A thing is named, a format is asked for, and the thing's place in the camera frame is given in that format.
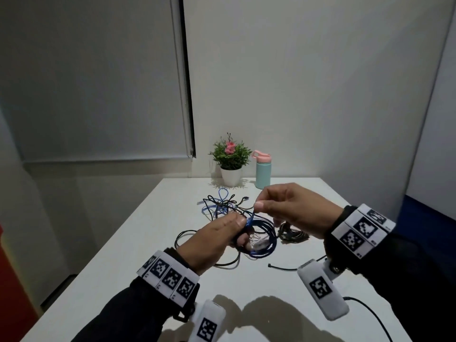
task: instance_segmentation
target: water bottle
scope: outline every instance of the water bottle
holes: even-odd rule
[[[252,157],[257,160],[255,186],[262,190],[271,184],[271,155],[255,150]]]

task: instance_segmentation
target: black sleeve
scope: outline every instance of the black sleeve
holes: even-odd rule
[[[188,267],[174,249],[168,248],[165,252]],[[154,342],[160,337],[164,322],[180,310],[173,301],[137,277],[128,288],[114,296],[72,342]]]
[[[419,245],[393,231],[361,260],[335,238],[325,238],[325,247],[339,267],[368,279],[413,341],[453,334],[455,288]]]

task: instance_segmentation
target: red object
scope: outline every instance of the red object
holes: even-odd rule
[[[0,238],[3,230],[0,226]],[[0,341],[19,342],[38,316],[0,243]]]

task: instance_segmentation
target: pink bottle lid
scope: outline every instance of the pink bottle lid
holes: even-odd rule
[[[252,157],[260,163],[269,163],[271,161],[271,155],[265,154],[261,151],[255,150],[252,152]]]

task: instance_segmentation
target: table top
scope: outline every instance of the table top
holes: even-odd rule
[[[348,203],[319,178],[272,178],[271,183],[296,182],[341,207]],[[118,292],[128,287],[136,270],[156,250],[174,245],[179,232],[208,223],[198,201],[218,196],[219,179],[163,179],[89,262],[71,285],[24,337],[24,342],[70,341]],[[230,188],[251,207],[260,190],[254,179]],[[296,272],[268,268],[268,263],[296,268],[325,254],[314,237],[301,244],[277,243],[269,257],[251,260],[242,255],[235,269],[212,268],[200,279],[197,302],[212,299],[225,307],[227,317],[219,341],[379,341],[387,340],[375,317],[349,301],[350,313],[334,322],[322,312]],[[228,247],[220,263],[236,258]],[[371,307],[395,341],[410,341],[389,303],[368,281],[345,271],[334,281],[343,296],[353,296]],[[169,319],[160,341],[186,341],[192,326]]]

